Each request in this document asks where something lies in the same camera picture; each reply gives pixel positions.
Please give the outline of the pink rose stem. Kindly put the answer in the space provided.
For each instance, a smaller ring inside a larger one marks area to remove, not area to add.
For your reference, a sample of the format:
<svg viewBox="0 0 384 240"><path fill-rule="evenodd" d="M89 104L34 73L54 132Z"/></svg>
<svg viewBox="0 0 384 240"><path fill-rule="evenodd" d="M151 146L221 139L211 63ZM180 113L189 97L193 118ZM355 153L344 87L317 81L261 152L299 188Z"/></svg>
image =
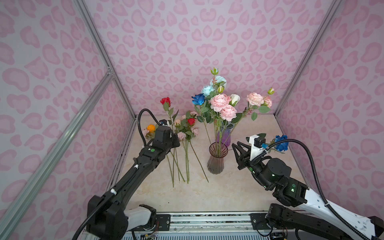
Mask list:
<svg viewBox="0 0 384 240"><path fill-rule="evenodd" d="M240 121L248 115L251 116L252 121L255 121L258 117L258 113L269 113L272 110L273 101L271 96L274 93L274 88L270 88L264 96L256 92L249 93L246 96L246 107L244 108L244 110L240 111L239 113L236 113L236 117L230 123L233 128L229 133L229 137L232 135L236 127L240 124Z"/></svg>

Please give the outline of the dark blue rose stem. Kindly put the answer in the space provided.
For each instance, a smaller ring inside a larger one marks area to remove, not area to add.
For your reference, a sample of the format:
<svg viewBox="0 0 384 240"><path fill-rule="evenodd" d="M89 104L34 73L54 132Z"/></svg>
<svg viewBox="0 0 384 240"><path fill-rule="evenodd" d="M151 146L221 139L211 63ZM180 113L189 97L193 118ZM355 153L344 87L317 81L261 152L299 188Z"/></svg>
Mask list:
<svg viewBox="0 0 384 240"><path fill-rule="evenodd" d="M261 146L262 148L268 150L269 153L271 151L275 151L275 152L284 154L284 152L287 151L289 148L289 143L288 142L280 143L280 142L282 140L287 140L287 139L288 137L286 135L282 135L282 136L277 135L268 144L262 143Z"/></svg>

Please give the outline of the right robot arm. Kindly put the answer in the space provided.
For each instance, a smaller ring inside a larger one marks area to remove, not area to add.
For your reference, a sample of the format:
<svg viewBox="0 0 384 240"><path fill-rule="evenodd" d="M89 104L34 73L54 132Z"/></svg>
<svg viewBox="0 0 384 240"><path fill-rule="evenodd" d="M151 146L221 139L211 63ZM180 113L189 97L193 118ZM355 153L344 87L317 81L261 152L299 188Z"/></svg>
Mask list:
<svg viewBox="0 0 384 240"><path fill-rule="evenodd" d="M232 145L239 170L248 169L254 180L278 201L270 205L265 216L271 227L293 228L296 235L303 231L327 240L378 240L384 234L384 221L379 217L364 217L327 200L307 146L294 139L284 142L296 143L306 151L316 191L292 178L292 169L281 159L267 155L274 144L267 147L251 139L249 144Z"/></svg>

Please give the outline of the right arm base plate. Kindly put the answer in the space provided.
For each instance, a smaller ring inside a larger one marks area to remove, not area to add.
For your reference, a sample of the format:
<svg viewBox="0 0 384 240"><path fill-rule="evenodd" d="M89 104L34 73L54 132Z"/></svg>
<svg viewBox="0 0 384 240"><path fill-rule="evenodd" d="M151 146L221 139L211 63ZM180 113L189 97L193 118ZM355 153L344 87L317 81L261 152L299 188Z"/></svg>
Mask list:
<svg viewBox="0 0 384 240"><path fill-rule="evenodd" d="M271 230L271 227L269 226L269 223L266 219L266 213L253 213L250 214L251 224L253 227L253 230Z"/></svg>

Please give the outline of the maroon grey glass vase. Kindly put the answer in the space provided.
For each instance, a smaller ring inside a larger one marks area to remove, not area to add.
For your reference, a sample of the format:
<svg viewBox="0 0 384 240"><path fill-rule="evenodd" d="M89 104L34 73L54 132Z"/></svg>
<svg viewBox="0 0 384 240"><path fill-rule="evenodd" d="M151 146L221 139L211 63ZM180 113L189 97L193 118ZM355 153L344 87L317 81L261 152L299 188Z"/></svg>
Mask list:
<svg viewBox="0 0 384 240"><path fill-rule="evenodd" d="M228 148L225 144L216 142L210 145L209 152L208 170L210 173L218 175L224 170L224 158L228 154Z"/></svg>

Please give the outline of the single red rose stem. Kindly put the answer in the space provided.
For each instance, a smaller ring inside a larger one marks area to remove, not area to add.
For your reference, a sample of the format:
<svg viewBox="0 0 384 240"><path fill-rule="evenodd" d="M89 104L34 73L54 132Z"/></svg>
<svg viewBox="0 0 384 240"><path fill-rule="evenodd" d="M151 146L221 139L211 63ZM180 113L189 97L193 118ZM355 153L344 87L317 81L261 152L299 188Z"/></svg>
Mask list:
<svg viewBox="0 0 384 240"><path fill-rule="evenodd" d="M179 111L174 113L174 108L171 107L172 102L171 102L171 99L169 97L162 98L160 100L160 103L162 104L163 109L164 109L166 115L168 116L168 119L166 120L166 122L167 122L166 125L171 127L171 129L175 133L175 131L176 131L175 120L176 120L176 117L177 117L177 114L179 113ZM176 148L172 149L170 154L171 154L171 156L168 157L168 163L169 163L170 172L171 172L172 185L174 187L176 180L178 180L179 182L180 181L186 182L186 180L185 180L185 178L182 174L182 171L180 169L180 166L179 166L177 149Z"/></svg>

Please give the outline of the blue purple glass vase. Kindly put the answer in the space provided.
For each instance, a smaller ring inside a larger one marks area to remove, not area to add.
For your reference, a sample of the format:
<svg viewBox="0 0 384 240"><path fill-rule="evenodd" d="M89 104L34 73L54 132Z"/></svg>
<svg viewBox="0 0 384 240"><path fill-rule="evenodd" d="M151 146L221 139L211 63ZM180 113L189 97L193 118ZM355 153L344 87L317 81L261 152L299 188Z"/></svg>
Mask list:
<svg viewBox="0 0 384 240"><path fill-rule="evenodd" d="M224 127L220 127L220 130L217 133L217 142L221 140L221 143L223 143L227 148L231 145L231 132L234 128L233 124L229 124L225 129Z"/></svg>

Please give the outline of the white rose stem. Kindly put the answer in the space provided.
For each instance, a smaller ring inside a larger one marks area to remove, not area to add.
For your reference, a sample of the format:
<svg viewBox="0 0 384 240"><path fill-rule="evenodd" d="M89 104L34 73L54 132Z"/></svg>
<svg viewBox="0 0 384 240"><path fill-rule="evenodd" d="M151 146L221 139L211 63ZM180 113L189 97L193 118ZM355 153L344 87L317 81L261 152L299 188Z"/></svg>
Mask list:
<svg viewBox="0 0 384 240"><path fill-rule="evenodd" d="M233 106L233 107L235 107L235 106L239 103L240 99L241 99L241 98L240 98L239 95L237 95L237 94L232 94L232 95L231 95L230 105Z"/></svg>

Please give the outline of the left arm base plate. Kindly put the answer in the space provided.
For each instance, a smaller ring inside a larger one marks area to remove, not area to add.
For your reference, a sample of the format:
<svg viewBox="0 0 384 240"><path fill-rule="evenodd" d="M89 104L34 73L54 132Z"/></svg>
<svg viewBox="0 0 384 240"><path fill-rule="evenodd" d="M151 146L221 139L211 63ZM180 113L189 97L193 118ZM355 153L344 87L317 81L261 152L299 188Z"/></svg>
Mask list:
<svg viewBox="0 0 384 240"><path fill-rule="evenodd" d="M156 215L156 230L159 232L167 232L170 230L171 215L157 214Z"/></svg>

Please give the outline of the large pink peony stem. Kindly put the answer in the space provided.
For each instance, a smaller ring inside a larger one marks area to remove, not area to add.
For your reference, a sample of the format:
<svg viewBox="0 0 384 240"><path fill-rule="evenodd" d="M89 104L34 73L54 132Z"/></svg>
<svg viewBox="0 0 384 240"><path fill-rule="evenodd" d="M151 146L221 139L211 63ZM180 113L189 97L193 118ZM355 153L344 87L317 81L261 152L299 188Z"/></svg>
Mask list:
<svg viewBox="0 0 384 240"><path fill-rule="evenodd" d="M211 117L213 119L214 130L216 135L216 154L222 154L222 138L223 132L227 129L228 125L237 116L237 110L230 102L232 98L225 94L218 94L211 98Z"/></svg>

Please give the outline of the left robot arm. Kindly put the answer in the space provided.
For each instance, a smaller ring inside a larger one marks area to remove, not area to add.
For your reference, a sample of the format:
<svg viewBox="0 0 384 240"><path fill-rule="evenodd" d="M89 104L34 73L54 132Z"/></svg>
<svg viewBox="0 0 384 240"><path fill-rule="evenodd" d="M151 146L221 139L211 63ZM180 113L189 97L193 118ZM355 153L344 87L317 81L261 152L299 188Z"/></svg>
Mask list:
<svg viewBox="0 0 384 240"><path fill-rule="evenodd" d="M168 126L160 126L155 138L134 159L134 165L102 197L93 196L88 203L87 218L80 227L101 240L120 240L126 231L137 227L152 230L156 209L148 205L127 210L127 204L144 179L163 161L172 148L180 146L179 138Z"/></svg>

